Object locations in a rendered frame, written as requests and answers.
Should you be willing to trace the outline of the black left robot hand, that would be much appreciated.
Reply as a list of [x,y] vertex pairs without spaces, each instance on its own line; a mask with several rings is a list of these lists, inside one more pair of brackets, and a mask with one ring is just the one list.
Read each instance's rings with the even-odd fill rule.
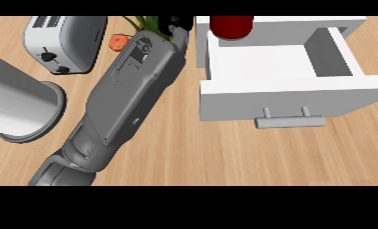
[[159,32],[171,36],[170,26],[182,27],[186,31],[192,30],[193,17],[192,16],[159,16],[158,29]]

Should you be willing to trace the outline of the white open drawer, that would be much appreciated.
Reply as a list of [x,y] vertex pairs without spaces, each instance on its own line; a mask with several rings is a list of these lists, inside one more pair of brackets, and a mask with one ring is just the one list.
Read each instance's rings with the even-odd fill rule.
[[204,121],[335,117],[378,102],[378,75],[363,74],[335,27],[316,29],[300,45],[227,47],[208,35],[207,51]]

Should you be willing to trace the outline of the orange flower with green leaves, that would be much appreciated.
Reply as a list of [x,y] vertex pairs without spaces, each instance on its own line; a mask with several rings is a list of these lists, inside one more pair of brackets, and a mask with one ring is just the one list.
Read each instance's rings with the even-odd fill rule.
[[[133,21],[127,16],[124,16],[124,19],[131,24],[134,30],[140,32],[142,30],[149,30],[154,33],[157,33],[164,39],[171,40],[171,37],[164,34],[158,29],[158,17],[157,16],[137,16],[136,21]],[[128,44],[131,40],[131,35],[128,34],[114,34],[109,39],[109,48],[120,52],[125,45]]]

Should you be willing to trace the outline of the white cabinet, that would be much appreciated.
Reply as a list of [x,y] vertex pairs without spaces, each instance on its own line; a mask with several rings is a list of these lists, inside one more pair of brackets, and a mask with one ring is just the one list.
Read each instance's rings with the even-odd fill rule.
[[[255,16],[252,30],[247,37],[232,42],[232,46],[301,45],[317,28],[335,27],[343,39],[366,21],[365,16]],[[210,69],[207,35],[210,17],[195,17],[196,66]]]

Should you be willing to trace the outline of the silver toaster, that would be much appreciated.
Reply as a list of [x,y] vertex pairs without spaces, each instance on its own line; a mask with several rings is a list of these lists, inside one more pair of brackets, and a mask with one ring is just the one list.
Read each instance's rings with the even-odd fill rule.
[[106,16],[32,16],[24,47],[55,75],[92,71],[108,24]]

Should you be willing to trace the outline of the grey metal pot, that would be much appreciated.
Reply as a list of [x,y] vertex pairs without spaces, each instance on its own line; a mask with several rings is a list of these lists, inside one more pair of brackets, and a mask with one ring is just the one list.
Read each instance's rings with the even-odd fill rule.
[[38,81],[0,59],[0,138],[27,143],[56,126],[66,107],[62,87]]

